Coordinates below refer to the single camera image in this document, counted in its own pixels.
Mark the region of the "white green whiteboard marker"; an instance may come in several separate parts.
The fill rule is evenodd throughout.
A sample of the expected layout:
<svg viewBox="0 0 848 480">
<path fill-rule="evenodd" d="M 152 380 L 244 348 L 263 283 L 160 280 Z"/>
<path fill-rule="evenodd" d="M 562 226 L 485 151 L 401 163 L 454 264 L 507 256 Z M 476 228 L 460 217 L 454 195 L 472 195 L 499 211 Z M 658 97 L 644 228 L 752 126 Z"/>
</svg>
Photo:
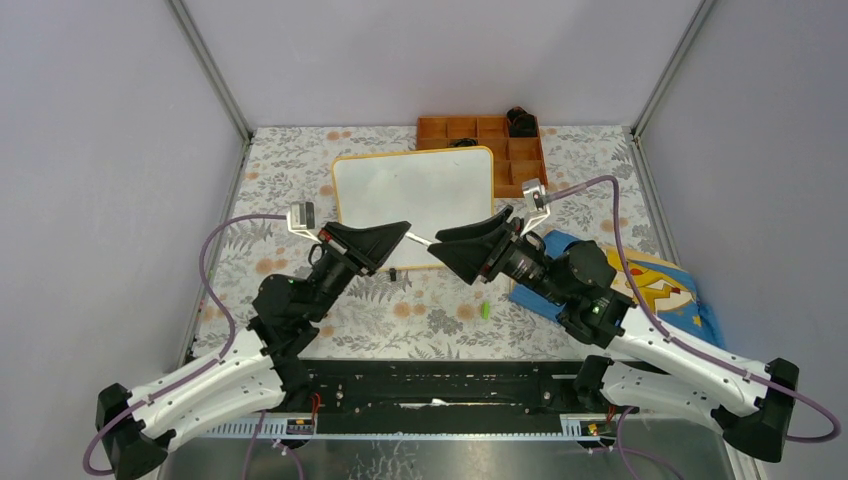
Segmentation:
<svg viewBox="0 0 848 480">
<path fill-rule="evenodd" d="M 427 240 L 427 239 L 425 239 L 425 238 L 423 238 L 423 237 L 420 237 L 420 236 L 418 236 L 418 235 L 416 235 L 416 234 L 414 234 L 414 233 L 412 233 L 412 232 L 410 232 L 410 231 L 407 231 L 407 232 L 405 233 L 405 237 L 406 237 L 407 239 L 409 239 L 409 240 L 411 240 L 411 241 L 413 241 L 413 242 L 417 243 L 417 244 L 420 244 L 420 245 L 424 246 L 424 247 L 429 247 L 429 246 L 432 244 L 432 241 Z"/>
</svg>

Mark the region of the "yellow framed whiteboard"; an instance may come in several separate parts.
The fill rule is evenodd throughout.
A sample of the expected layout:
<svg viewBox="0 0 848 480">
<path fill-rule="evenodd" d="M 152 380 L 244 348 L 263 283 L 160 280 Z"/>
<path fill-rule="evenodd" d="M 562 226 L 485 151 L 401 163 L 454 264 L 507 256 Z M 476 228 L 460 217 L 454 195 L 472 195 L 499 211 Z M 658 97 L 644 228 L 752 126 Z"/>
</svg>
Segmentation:
<svg viewBox="0 0 848 480">
<path fill-rule="evenodd" d="M 338 221 L 368 228 L 407 221 L 427 241 L 494 215 L 494 157 L 486 147 L 337 158 L 331 175 Z"/>
</svg>

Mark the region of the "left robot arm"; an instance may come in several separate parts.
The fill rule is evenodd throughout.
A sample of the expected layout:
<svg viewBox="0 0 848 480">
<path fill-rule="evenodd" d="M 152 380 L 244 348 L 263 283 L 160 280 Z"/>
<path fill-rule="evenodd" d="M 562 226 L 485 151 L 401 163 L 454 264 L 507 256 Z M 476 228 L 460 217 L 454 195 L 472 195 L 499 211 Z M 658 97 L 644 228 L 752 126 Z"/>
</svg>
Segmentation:
<svg viewBox="0 0 848 480">
<path fill-rule="evenodd" d="M 310 274 L 271 274 L 252 302 L 248 325 L 228 322 L 224 345 L 157 380 L 119 383 L 97 397 L 97 433 L 83 456 L 93 476 L 139 479 L 187 441 L 253 411 L 296 411 L 309 401 L 299 354 L 357 276 L 374 275 L 409 231 L 407 221 L 365 229 L 329 222 L 312 239 L 320 257 Z"/>
</svg>

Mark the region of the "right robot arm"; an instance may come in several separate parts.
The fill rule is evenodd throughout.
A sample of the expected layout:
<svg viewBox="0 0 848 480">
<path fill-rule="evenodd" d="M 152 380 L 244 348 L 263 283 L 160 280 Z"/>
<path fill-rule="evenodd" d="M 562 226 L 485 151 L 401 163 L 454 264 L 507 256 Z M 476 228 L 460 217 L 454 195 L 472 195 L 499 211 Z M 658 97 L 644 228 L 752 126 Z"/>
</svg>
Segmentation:
<svg viewBox="0 0 848 480">
<path fill-rule="evenodd" d="M 799 377 L 795 364 L 748 359 L 651 321 L 631 295 L 614 288 L 624 274 L 609 250 L 589 240 L 523 234 L 523 221 L 511 213 L 506 207 L 485 221 L 441 230 L 428 251 L 468 284 L 512 279 L 557 307 L 555 320 L 572 338 L 661 371 L 652 375 L 590 356 L 573 386 L 579 407 L 659 410 L 720 434 L 751 457 L 782 460 Z"/>
</svg>

